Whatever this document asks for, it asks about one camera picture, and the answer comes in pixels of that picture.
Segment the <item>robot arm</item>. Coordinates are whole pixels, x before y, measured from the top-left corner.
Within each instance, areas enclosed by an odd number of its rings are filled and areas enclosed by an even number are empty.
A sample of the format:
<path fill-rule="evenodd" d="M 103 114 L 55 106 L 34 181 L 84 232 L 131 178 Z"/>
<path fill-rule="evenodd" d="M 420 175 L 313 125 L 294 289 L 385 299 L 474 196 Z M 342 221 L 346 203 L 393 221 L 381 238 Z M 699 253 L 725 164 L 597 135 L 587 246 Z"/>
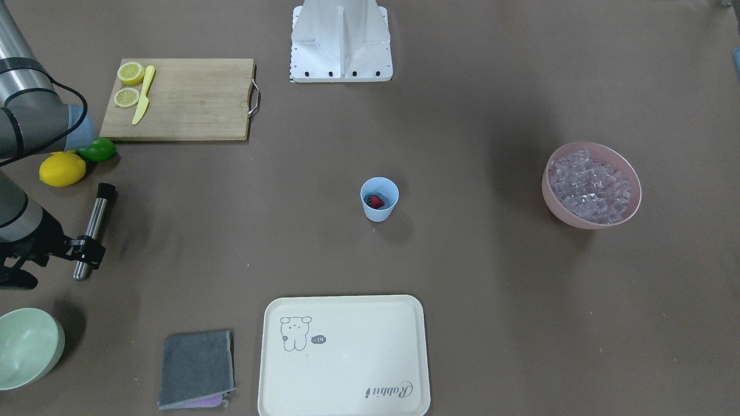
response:
<path fill-rule="evenodd" d="M 95 128 L 87 101 L 64 103 L 53 79 L 36 60 L 5 3 L 1 6 L 2 165 L 39 153 L 78 150 L 92 144 Z M 23 269 L 31 261 L 46 266 L 50 257 L 97 269 L 105 253 L 95 232 L 75 239 L 10 177 L 1 186 L 1 284 L 5 290 L 32 290 L 36 277 Z"/>

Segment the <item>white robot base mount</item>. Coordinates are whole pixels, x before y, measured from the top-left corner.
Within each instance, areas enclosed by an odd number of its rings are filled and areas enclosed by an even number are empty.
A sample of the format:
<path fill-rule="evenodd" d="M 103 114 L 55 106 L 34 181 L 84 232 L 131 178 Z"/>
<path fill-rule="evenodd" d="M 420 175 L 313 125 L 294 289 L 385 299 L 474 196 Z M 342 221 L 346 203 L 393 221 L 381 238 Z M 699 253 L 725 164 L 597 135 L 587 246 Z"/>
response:
<path fill-rule="evenodd" d="M 388 10 L 375 1 L 304 1 L 291 13 L 294 83 L 390 81 Z"/>

